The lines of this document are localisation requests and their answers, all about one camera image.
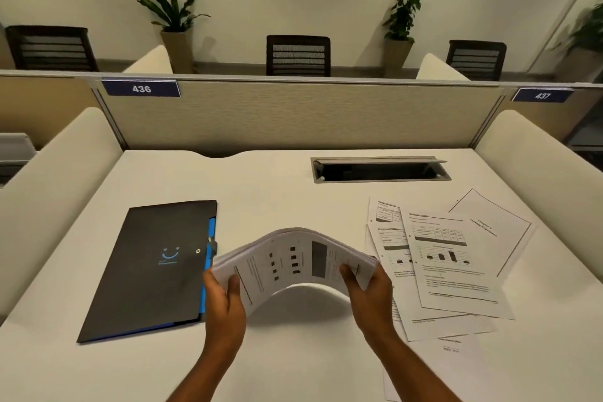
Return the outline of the person's right hand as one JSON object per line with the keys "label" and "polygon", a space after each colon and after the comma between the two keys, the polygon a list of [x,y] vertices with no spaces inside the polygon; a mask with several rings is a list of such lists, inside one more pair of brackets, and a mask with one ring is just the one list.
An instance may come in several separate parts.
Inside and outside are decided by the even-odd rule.
{"label": "person's right hand", "polygon": [[392,315],[393,285],[377,264],[373,276],[359,296],[349,296],[355,322],[371,347],[397,337]]}

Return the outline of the person's left hand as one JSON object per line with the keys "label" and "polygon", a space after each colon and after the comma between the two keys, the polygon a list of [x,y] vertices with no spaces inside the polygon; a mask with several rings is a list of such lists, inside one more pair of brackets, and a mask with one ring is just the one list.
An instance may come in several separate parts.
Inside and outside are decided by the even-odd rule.
{"label": "person's left hand", "polygon": [[224,289],[212,269],[203,274],[206,289],[206,345],[212,342],[242,342],[245,337],[247,317],[244,306],[230,306],[227,287]]}

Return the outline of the bent stack of printed papers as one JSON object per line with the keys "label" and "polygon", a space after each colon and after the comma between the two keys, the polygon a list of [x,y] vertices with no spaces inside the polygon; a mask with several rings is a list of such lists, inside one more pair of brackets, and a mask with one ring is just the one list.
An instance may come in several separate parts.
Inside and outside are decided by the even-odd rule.
{"label": "bent stack of printed papers", "polygon": [[274,294],[293,285],[322,285],[347,296],[340,272],[343,264],[366,290],[378,260],[319,232],[285,228],[218,257],[212,272],[223,288],[232,275],[238,276],[242,305],[250,316]]}

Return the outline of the person's left forearm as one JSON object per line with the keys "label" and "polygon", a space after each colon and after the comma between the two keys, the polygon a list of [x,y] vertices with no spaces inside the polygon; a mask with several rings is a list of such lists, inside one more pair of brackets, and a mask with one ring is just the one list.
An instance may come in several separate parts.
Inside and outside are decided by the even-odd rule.
{"label": "person's left forearm", "polygon": [[235,360],[242,342],[212,342],[170,394],[166,402],[212,402],[222,378]]}

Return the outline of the printed sheet with small chart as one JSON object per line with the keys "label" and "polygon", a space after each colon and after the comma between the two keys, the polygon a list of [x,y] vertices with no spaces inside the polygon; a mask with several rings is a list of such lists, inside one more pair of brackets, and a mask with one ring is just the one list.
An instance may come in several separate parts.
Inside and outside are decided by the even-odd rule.
{"label": "printed sheet with small chart", "polygon": [[491,333],[497,330],[493,320],[485,316],[423,307],[403,224],[374,221],[367,226],[381,265],[393,284],[397,318],[409,341]]}

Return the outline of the printed sheet with table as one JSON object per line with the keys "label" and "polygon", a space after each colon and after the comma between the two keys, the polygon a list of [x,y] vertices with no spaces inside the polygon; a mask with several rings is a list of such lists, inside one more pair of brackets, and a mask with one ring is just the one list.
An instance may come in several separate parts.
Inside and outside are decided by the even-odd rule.
{"label": "printed sheet with table", "polygon": [[395,223],[398,228],[404,228],[403,212],[399,204],[373,195],[368,203],[367,223]]}

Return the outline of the black folder with blue lining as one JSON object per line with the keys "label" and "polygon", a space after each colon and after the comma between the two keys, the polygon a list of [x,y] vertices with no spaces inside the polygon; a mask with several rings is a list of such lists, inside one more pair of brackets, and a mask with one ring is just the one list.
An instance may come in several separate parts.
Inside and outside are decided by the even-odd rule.
{"label": "black folder with blue lining", "polygon": [[217,209],[216,200],[130,208],[77,343],[204,322]]}

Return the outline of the printed sheet with bar chart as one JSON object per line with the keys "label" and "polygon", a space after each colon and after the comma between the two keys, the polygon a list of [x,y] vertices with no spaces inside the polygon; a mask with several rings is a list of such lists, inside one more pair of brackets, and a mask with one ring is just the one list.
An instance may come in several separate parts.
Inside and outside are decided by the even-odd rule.
{"label": "printed sheet with bar chart", "polygon": [[403,208],[401,218],[422,307],[515,319],[468,217]]}

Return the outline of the white sheet with sparse text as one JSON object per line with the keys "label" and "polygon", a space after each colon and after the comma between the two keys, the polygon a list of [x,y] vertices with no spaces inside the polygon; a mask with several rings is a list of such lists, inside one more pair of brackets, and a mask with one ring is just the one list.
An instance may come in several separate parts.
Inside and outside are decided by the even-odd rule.
{"label": "white sheet with sparse text", "polygon": [[393,301],[394,327],[403,342],[463,402],[515,402],[509,377],[486,362],[475,335],[408,341]]}

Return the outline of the cream side divider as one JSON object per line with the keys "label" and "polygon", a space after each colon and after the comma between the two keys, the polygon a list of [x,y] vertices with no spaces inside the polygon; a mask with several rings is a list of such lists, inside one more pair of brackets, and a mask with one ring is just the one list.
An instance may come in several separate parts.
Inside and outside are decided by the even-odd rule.
{"label": "cream side divider", "polygon": [[0,326],[123,153],[87,108],[0,190]]}
{"label": "cream side divider", "polygon": [[427,53],[423,58],[416,79],[454,82],[470,80],[432,53]]}
{"label": "cream side divider", "polygon": [[173,70],[166,47],[161,44],[127,67],[124,74],[172,75]]}
{"label": "cream side divider", "polygon": [[514,110],[475,152],[603,283],[603,172]]}

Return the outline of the blue desk number label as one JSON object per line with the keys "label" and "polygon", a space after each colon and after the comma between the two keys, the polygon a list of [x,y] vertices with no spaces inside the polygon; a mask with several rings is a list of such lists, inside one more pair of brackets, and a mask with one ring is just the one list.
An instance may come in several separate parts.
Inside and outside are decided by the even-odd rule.
{"label": "blue desk number label", "polygon": [[574,93],[573,88],[567,87],[520,87],[511,101],[527,103],[565,103]]}
{"label": "blue desk number label", "polygon": [[181,97],[176,80],[102,79],[101,83],[107,95],[114,97]]}

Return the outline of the black mesh office chair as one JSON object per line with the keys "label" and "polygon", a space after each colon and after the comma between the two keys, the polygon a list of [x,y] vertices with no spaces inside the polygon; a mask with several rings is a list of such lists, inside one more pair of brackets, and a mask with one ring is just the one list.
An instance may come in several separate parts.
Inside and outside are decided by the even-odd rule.
{"label": "black mesh office chair", "polygon": [[86,27],[12,25],[4,32],[17,70],[99,72]]}
{"label": "black mesh office chair", "polygon": [[268,35],[267,76],[331,77],[331,42],[326,36]]}
{"label": "black mesh office chair", "polygon": [[500,81],[507,46],[502,42],[450,40],[446,63],[469,80]]}

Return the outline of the small bushy potted plant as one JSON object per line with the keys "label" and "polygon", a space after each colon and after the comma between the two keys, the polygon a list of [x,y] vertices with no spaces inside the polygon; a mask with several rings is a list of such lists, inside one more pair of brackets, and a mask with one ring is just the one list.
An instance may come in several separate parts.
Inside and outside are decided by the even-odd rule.
{"label": "small bushy potted plant", "polygon": [[386,29],[382,50],[384,78],[398,78],[412,46],[415,17],[424,0],[396,0],[382,23]]}

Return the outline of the grey desk cabinet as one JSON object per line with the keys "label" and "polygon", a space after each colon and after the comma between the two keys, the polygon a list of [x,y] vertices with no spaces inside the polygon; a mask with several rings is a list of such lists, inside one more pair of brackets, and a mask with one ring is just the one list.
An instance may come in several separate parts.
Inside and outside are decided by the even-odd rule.
{"label": "grey desk cabinet", "polygon": [[26,133],[0,133],[0,189],[2,189],[37,151]]}

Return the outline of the large potted plant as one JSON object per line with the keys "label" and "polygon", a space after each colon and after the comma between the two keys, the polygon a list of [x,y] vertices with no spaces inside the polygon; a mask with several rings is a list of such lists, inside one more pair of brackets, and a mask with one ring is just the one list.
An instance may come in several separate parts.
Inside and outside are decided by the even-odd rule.
{"label": "large potted plant", "polygon": [[573,25],[564,28],[552,51],[560,56],[553,71],[554,82],[596,82],[603,72],[603,0],[596,0]]}

